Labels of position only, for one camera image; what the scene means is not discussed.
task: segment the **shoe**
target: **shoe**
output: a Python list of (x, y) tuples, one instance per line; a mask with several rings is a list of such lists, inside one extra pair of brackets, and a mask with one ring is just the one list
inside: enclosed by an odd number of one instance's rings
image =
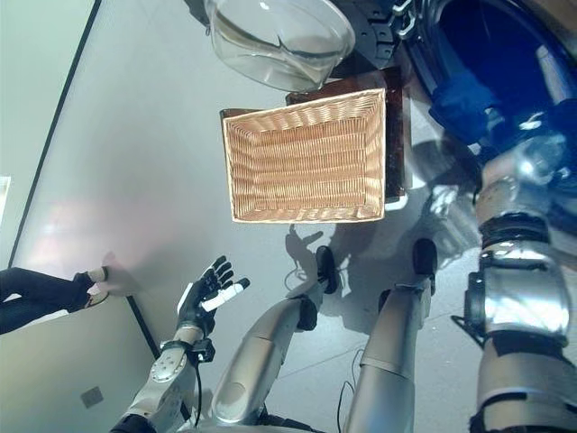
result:
[(95, 305), (98, 305), (98, 304), (104, 302), (106, 300), (106, 298), (108, 298), (108, 292), (107, 291), (99, 291), (95, 295), (90, 295), (90, 298), (88, 298), (88, 302), (86, 303), (84, 308), (89, 309), (90, 307), (94, 307)]
[(101, 268), (88, 271), (87, 275), (92, 282), (103, 282), (108, 279), (108, 269), (106, 266), (103, 266)]

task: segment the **person's leg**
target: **person's leg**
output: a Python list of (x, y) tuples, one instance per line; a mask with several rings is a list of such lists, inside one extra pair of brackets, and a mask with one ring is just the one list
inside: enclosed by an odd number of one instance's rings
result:
[(58, 305), (24, 298), (0, 303), (0, 335), (62, 309)]
[(87, 290), (94, 285), (85, 276), (68, 281), (20, 268), (6, 269), (0, 272), (0, 300), (18, 293), (29, 301), (51, 304), (68, 312), (76, 311), (86, 305), (89, 299)]

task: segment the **black bracket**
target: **black bracket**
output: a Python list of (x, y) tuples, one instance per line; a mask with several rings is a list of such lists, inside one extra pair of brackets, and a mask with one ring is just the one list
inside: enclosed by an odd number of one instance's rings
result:
[(216, 350), (210, 338), (197, 340), (192, 345), (180, 340), (167, 341), (160, 346), (160, 350), (165, 351), (175, 347), (184, 349), (188, 360), (194, 365), (210, 363), (215, 359)]

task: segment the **gray floor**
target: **gray floor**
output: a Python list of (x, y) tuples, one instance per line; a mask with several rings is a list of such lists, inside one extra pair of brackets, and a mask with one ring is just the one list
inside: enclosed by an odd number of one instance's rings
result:
[[(283, 105), (284, 94), (222, 65), (184, 2), (104, 1), (34, 198), (16, 264), (69, 276), (104, 263), (110, 290), (135, 293), (157, 341), (174, 330), (186, 284), (218, 254), (252, 286), (216, 315), (210, 394), (243, 334), (315, 248), (330, 244), (343, 289), (325, 299), (317, 329), (294, 337), (268, 407), (336, 431), (338, 393), (368, 338), (382, 290), (412, 277), (410, 249), (439, 245), (442, 269), (418, 338), (416, 432), (465, 431), (480, 351), (450, 321), (476, 267), (472, 186), (445, 151), (413, 79), (408, 200), (360, 225), (240, 225), (231, 221), (218, 112)], [(302, 238), (316, 233), (307, 244)], [(343, 413), (350, 402), (344, 399)]]

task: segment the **wicker basket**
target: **wicker basket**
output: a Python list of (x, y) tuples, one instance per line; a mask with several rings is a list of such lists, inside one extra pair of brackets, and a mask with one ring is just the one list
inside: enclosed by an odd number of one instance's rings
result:
[(233, 221), (384, 216), (383, 89), (223, 119)]

